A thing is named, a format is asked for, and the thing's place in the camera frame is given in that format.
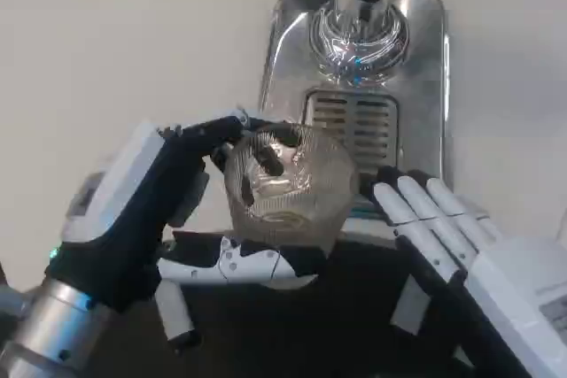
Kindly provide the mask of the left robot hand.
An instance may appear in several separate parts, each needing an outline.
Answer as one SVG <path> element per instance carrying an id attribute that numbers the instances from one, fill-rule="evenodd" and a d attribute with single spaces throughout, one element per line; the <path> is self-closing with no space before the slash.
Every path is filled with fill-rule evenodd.
<path id="1" fill-rule="evenodd" d="M 310 247 L 179 232 L 180 247 L 161 250 L 164 228 L 200 202 L 207 183 L 204 157 L 220 162 L 223 145 L 264 126 L 243 114 L 186 128 L 144 124 L 108 169 L 85 180 L 34 309 L 44 325 L 41 345 L 56 361 L 82 362 L 112 315 L 149 298 L 177 350 L 196 344 L 200 336 L 181 288 L 229 283 L 224 254 L 236 255 L 239 283 L 318 273 L 325 257 Z"/>

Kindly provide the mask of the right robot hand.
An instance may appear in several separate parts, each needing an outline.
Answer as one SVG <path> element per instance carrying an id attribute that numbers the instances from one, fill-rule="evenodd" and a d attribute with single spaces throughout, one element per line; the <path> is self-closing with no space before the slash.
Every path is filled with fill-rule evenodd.
<path id="1" fill-rule="evenodd" d="M 439 178 L 383 166 L 367 196 L 431 298 L 437 348 L 483 377 L 566 374 L 566 249 L 504 235 Z"/>

